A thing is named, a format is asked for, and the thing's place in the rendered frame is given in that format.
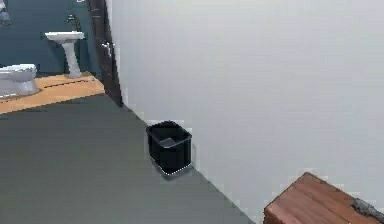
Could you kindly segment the black square bin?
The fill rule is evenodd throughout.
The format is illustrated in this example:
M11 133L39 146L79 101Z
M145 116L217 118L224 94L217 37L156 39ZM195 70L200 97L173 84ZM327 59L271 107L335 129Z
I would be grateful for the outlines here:
M162 121L146 128L149 155L166 175L191 164L192 135L174 121Z

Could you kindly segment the dark brown room door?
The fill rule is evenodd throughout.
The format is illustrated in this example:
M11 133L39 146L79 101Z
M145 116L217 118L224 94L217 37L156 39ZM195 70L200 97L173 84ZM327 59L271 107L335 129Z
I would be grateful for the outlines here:
M104 90L117 106L122 107L122 93L117 72L114 47L112 56L109 56L107 50L101 46L103 41L108 41L114 44L112 41L106 0L87 0L87 2Z

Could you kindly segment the brown wooden table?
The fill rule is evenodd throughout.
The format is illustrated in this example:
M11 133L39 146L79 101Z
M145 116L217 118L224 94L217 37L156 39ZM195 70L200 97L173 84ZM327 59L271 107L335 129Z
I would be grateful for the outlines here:
M384 224L352 208L353 197L305 172L264 208L262 224Z

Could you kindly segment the dark sink faucet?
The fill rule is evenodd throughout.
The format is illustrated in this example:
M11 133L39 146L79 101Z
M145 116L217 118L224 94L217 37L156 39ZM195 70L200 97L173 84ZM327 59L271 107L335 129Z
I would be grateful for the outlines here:
M80 31L81 31L81 26L80 26L79 20L78 20L78 18L77 18L74 14L70 14L70 15L68 15L68 16L67 16L67 19L66 19L66 22L67 22L67 23L69 23L69 22L73 22L76 31L77 31L77 32L80 32Z

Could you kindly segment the white toilet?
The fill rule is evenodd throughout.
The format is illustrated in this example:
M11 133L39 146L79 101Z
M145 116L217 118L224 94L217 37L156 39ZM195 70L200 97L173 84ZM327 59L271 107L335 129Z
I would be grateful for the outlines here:
M0 98L24 96L39 91L35 64L16 64L0 68Z

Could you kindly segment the grey lumpy object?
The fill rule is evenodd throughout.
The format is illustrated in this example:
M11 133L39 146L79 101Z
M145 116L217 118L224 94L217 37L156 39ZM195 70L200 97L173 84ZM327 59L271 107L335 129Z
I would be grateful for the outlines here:
M353 198L351 206L359 214L367 217L373 217L381 224L384 224L384 213L378 211L373 205L369 204L368 202L360 198Z

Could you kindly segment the white pedestal sink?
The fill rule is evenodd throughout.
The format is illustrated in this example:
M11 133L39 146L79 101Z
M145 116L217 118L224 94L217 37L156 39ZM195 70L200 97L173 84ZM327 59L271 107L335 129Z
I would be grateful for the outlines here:
M55 41L63 47L69 69L69 74L67 77L81 77L82 73L76 58L74 45L78 40L85 38L84 33L80 31L46 32L45 36L48 40Z

